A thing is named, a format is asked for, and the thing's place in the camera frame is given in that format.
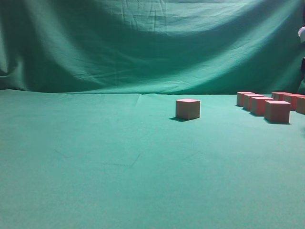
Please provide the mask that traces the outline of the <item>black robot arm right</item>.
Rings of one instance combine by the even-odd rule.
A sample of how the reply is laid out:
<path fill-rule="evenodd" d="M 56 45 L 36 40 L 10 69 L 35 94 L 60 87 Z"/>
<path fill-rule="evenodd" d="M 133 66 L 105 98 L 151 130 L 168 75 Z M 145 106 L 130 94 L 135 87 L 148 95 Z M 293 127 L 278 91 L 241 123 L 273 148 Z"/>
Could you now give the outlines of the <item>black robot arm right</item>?
<path fill-rule="evenodd" d="M 305 27 L 304 26 L 299 29 L 298 36 L 300 38 L 300 43 L 304 46 L 305 45 Z M 301 73 L 302 73 L 302 76 L 305 76 L 305 58 L 302 59 Z"/>

